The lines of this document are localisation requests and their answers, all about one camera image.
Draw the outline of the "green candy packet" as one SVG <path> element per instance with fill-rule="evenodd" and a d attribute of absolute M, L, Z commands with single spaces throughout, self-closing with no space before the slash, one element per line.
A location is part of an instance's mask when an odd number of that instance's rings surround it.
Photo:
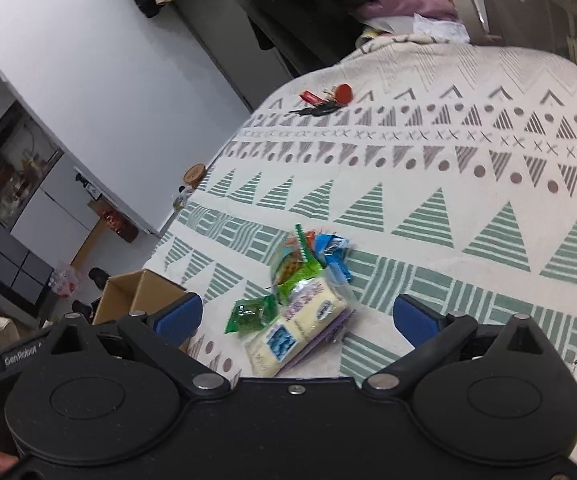
<path fill-rule="evenodd" d="M 267 327 L 278 315 L 275 297 L 267 295 L 235 302 L 224 333 L 249 334 Z"/>

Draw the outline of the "white cake packet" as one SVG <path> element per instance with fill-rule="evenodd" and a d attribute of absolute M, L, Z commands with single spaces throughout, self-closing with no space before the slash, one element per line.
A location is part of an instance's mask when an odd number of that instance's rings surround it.
<path fill-rule="evenodd" d="M 256 377 L 274 377 L 306 356 L 332 330 L 346 322 L 357 298 L 344 278 L 324 271 L 297 287 L 288 306 L 248 344 Z"/>

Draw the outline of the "brown cardboard box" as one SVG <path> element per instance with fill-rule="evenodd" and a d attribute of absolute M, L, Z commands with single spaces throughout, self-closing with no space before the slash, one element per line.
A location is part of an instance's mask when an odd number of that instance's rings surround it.
<path fill-rule="evenodd" d="M 117 321 L 136 311 L 154 314 L 188 293 L 184 287 L 147 269 L 114 275 L 105 284 L 92 324 Z"/>

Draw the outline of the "blue snack packet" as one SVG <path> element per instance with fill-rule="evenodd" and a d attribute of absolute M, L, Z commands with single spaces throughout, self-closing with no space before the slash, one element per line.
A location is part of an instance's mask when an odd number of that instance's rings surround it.
<path fill-rule="evenodd" d="M 314 237 L 313 252 L 322 266 L 329 266 L 347 283 L 352 281 L 352 274 L 346 263 L 349 240 L 337 234 L 320 233 Z"/>

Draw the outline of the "water bottle pack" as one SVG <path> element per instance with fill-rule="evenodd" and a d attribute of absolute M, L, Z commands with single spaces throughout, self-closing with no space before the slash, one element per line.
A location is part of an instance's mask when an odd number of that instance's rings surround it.
<path fill-rule="evenodd" d="M 76 263 L 59 261 L 49 278 L 52 292 L 60 298 L 70 298 L 80 287 L 83 280 L 83 266 Z"/>

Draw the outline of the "green biscuit packet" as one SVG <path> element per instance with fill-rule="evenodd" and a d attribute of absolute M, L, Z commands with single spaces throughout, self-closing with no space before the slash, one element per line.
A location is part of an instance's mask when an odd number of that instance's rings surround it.
<path fill-rule="evenodd" d="M 296 224 L 294 232 L 275 250 L 270 262 L 271 288 L 282 306 L 287 306 L 294 292 L 306 281 L 316 278 L 323 266 L 312 250 L 314 232 Z"/>

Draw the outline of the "brown lidded jar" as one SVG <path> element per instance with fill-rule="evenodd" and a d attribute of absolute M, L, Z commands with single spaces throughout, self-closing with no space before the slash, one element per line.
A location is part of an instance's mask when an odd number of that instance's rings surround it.
<path fill-rule="evenodd" d="M 204 164 L 195 164 L 186 170 L 185 174 L 183 174 L 183 183 L 186 186 L 197 188 L 197 186 L 204 180 L 206 172 L 207 168 Z"/>

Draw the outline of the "patterned bed cover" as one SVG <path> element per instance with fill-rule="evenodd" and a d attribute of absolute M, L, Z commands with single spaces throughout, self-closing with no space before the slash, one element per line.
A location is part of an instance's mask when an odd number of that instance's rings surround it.
<path fill-rule="evenodd" d="M 298 116 L 302 91 L 352 102 Z M 377 38 L 285 84 L 226 144 L 150 268 L 203 298 L 190 355 L 246 376 L 226 334 L 236 301 L 271 289 L 275 250 L 304 229 L 349 240 L 358 309 L 301 376 L 362 379 L 410 349 L 408 294 L 490 324 L 527 314 L 577 362 L 577 66 L 522 48 Z"/>

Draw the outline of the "pink garment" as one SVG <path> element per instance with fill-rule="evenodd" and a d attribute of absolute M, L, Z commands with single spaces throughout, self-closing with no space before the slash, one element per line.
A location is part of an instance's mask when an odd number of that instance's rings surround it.
<path fill-rule="evenodd" d="M 459 18 L 452 0 L 348 0 L 348 4 L 362 20 L 415 14 L 441 21 Z"/>

